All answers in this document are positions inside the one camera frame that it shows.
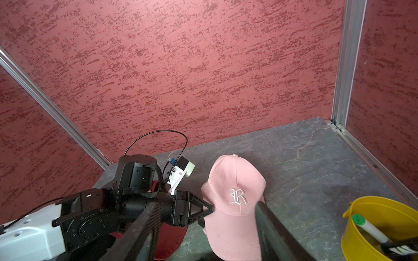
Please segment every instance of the black cable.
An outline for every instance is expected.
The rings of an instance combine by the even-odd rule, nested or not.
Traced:
[[[170,163],[170,161],[169,160],[167,160],[167,163],[166,163],[166,165],[164,166],[164,169],[163,169],[163,177],[164,177],[164,171],[166,170],[166,167],[167,167],[167,165]]]
[[[148,134],[155,133],[155,132],[175,132],[175,133],[179,133],[179,134],[183,135],[183,136],[186,138],[186,143],[184,144],[183,149],[181,150],[181,152],[180,152],[180,154],[178,155],[178,157],[177,157],[176,161],[174,162],[174,164],[171,166],[171,169],[170,169],[170,172],[171,172],[171,171],[173,170],[173,168],[174,168],[174,165],[176,165],[176,163],[177,163],[178,159],[180,158],[181,154],[183,153],[184,149],[186,148],[186,146],[187,146],[187,142],[189,141],[189,140],[187,139],[186,135],[184,135],[184,134],[183,134],[183,133],[181,133],[181,132],[178,132],[178,131],[173,131],[173,130],[170,130],[170,129],[162,129],[162,130],[153,131],[153,132],[149,132],[149,133],[147,133],[147,134],[144,134],[144,135],[142,135],[141,137],[137,138],[134,142],[132,142],[132,144],[131,144],[131,145],[129,145],[129,147],[126,149],[126,151],[125,151],[125,154],[124,154],[124,155],[126,155],[126,153],[128,152],[128,150],[132,147],[132,145],[134,145],[134,144],[135,144],[135,142],[137,142],[138,140],[140,140],[142,137],[145,137],[145,136],[147,136]],[[163,169],[163,175],[164,175],[164,171],[166,170],[167,165],[168,165],[168,162],[167,162],[167,164],[165,165],[165,167],[164,167],[164,169]]]
[[[48,203],[51,203],[51,202],[54,202],[54,201],[57,201],[57,200],[61,200],[61,199],[62,199],[62,197],[61,197],[61,198],[55,198],[55,199],[52,199],[52,200],[46,201],[45,203],[40,204],[39,206],[37,206],[36,208],[31,209],[31,210],[30,210],[30,211],[28,211],[26,214],[22,215],[20,218],[16,219],[16,220],[15,220],[15,221],[13,221],[12,223],[8,224],[7,226],[5,226],[5,227],[3,227],[3,228],[0,228],[0,231],[4,231],[4,230],[8,229],[8,228],[9,228],[9,227],[11,227],[12,225],[14,225],[14,224],[16,224],[18,221],[20,221],[22,218],[24,218],[24,217],[26,217],[27,215],[31,214],[33,211],[37,210],[38,208],[42,207],[43,205],[46,205],[46,204],[48,204]]]

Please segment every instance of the bucket handle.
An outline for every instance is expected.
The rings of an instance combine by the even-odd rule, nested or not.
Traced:
[[[354,202],[354,201],[350,202],[350,207],[347,209],[347,211],[346,211],[346,212],[344,212],[344,214],[342,214],[342,217],[343,217],[343,218],[348,218],[348,217],[350,216],[351,204],[352,204],[353,202]]]

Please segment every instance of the baseball cap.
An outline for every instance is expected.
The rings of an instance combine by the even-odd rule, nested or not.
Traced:
[[[220,156],[203,184],[203,200],[214,206],[205,217],[205,233],[213,252],[226,261],[261,260],[255,205],[263,201],[265,180],[247,160]]]

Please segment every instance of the yellow bucket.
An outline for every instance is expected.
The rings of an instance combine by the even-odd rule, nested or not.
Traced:
[[[352,219],[353,214],[362,215],[394,241],[418,236],[418,212],[402,203],[381,197],[362,197],[350,205],[343,214],[349,220],[341,239],[342,252],[347,261],[391,261],[372,246],[379,242],[370,244],[366,240],[368,234],[360,232]]]

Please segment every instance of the gray marble floor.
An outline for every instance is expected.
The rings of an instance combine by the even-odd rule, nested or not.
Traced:
[[[154,156],[161,167],[178,151]],[[188,147],[183,156],[196,165],[178,189],[201,196],[215,160],[237,154],[264,176],[267,206],[316,260],[345,260],[341,236],[349,202],[375,195],[398,200],[371,169],[320,118],[308,119],[215,142]],[[112,179],[114,166],[98,182]],[[201,227],[189,226],[169,260],[213,258]]]

